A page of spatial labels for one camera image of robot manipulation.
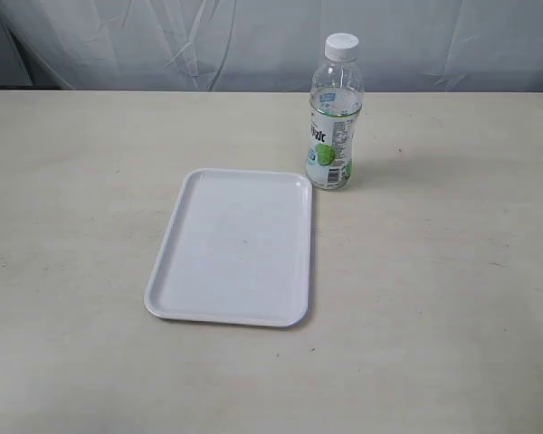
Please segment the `clear plastic drink bottle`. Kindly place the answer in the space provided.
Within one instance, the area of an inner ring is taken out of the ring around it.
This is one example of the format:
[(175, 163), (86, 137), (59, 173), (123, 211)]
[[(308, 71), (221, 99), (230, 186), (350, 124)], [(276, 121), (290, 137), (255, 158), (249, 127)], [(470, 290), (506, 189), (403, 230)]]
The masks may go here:
[(324, 190), (344, 187), (352, 172), (353, 136), (363, 106), (363, 78), (357, 65), (359, 39), (333, 33), (310, 88), (310, 146), (305, 171)]

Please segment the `white rectangular plastic tray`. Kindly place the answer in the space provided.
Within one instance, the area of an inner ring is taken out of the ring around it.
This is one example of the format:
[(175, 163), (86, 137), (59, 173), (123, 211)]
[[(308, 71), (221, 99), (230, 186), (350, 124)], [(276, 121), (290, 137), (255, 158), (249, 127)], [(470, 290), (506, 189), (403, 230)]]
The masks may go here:
[(313, 189), (303, 175), (189, 173), (144, 296), (164, 320), (286, 328), (307, 315)]

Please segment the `white fabric backdrop curtain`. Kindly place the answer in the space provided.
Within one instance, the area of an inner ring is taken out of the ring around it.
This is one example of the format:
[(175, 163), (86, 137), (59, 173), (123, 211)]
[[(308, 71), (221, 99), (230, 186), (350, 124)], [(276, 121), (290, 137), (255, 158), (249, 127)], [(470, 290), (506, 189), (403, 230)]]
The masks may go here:
[(306, 91), (333, 33), (369, 91), (543, 91), (543, 1), (0, 1), (0, 88)]

